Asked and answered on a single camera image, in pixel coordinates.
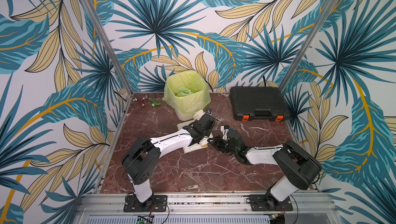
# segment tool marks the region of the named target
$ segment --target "black mounting plate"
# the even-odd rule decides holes
[[[278,204],[278,206],[275,209],[268,209],[265,206],[265,202],[263,201],[265,199],[265,195],[249,195],[248,199],[252,211],[271,211],[271,212],[281,213],[282,206],[286,208],[286,211],[293,210],[293,206],[291,205],[290,202],[290,197],[287,197],[283,202]]]
[[[153,212],[165,212],[166,205],[165,203],[168,200],[167,195],[153,195],[152,196],[152,206],[155,204],[155,209]],[[142,209],[139,205],[139,201],[135,198],[134,195],[129,195],[126,197],[126,202],[124,205],[124,212],[147,212]]]

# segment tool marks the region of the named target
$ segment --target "metal pole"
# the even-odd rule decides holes
[[[92,25],[98,34],[98,37],[105,48],[111,62],[113,63],[114,69],[118,73],[121,83],[124,85],[124,88],[126,89],[127,93],[129,95],[132,95],[133,91],[131,87],[129,86],[129,83],[127,79],[125,78],[125,74],[121,69],[120,62],[117,59],[116,53],[114,53],[113,47],[111,46],[110,40],[108,39],[105,29],[102,26],[102,23],[99,19],[99,16],[91,2],[91,0],[80,0],[83,8],[85,9],[85,12],[87,12],[88,17],[91,19]]]
[[[287,83],[292,78],[295,70],[297,69],[298,65],[300,64],[301,60],[303,59],[303,57],[306,53],[306,50],[311,45],[316,34],[322,28],[327,17],[329,17],[330,13],[333,11],[333,8],[334,8],[335,4],[337,4],[337,2],[338,2],[338,0],[327,0],[327,2],[325,2],[322,11],[318,15],[318,18],[316,19],[312,29],[308,32],[306,39],[303,42],[303,45],[298,50],[297,55],[295,56],[293,62],[290,64],[288,71],[286,72],[282,82],[280,83],[279,89],[281,92],[284,91]]]

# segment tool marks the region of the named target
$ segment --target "marble table surface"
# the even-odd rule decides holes
[[[143,95],[137,93],[133,98],[141,99]],[[176,125],[182,122],[173,108],[162,101],[163,94],[147,95],[160,101],[162,105],[152,107],[149,102],[146,103],[146,108],[142,108],[138,102],[131,103],[101,193],[131,192],[132,184],[122,178],[122,157],[138,137],[159,137],[176,132]],[[276,146],[291,139],[284,122],[235,121],[228,93],[211,93],[210,97],[211,103],[208,107],[212,108],[212,115],[237,129],[247,146]],[[216,122],[213,135],[220,134],[220,124]],[[267,190],[283,175],[276,165],[242,165],[234,156],[226,156],[208,145],[207,148],[187,154],[181,148],[161,157],[150,182],[153,192]]]

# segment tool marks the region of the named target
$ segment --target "trash can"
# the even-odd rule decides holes
[[[175,109],[181,121],[188,121],[210,103],[209,88],[196,71],[184,71],[167,78],[162,100]]]

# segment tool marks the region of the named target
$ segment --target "tropical leaf wallpaper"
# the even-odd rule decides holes
[[[344,223],[396,223],[396,0],[339,0],[285,89]]]
[[[278,84],[326,0],[110,0],[99,11],[133,91],[195,70],[210,91]],[[337,12],[352,5],[341,0]],[[334,20],[340,14],[332,14]]]
[[[106,162],[126,90],[79,0],[2,3],[0,223],[71,223]],[[93,3],[106,24],[113,3]]]

